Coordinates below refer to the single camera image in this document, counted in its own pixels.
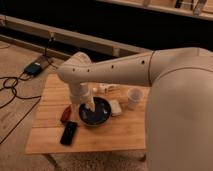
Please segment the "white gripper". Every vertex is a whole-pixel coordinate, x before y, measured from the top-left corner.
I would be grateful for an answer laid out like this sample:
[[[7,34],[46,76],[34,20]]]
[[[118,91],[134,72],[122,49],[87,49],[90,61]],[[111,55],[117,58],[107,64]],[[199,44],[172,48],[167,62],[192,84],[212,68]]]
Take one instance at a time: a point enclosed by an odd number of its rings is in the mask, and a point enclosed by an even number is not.
[[[94,110],[94,98],[88,83],[70,84],[70,100],[76,105],[85,104],[89,109]]]

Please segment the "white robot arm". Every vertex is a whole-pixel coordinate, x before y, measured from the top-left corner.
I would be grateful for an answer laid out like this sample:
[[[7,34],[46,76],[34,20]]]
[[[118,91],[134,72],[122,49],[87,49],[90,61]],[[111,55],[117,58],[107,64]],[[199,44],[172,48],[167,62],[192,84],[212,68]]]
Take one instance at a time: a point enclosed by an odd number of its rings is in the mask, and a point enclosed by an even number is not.
[[[77,104],[87,101],[90,82],[148,87],[148,171],[213,171],[213,52],[166,49],[97,63],[78,52],[57,74]]]

